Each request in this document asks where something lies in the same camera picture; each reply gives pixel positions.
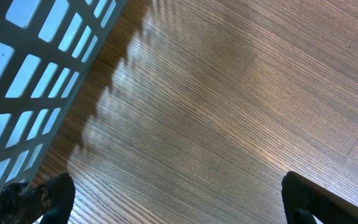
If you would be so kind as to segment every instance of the wooden floor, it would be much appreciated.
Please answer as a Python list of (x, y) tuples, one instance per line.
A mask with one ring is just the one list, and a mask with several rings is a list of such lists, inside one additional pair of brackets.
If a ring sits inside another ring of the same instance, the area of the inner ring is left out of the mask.
[(285, 223), (289, 170), (358, 206), (356, 0), (129, 0), (35, 183), (72, 223)]

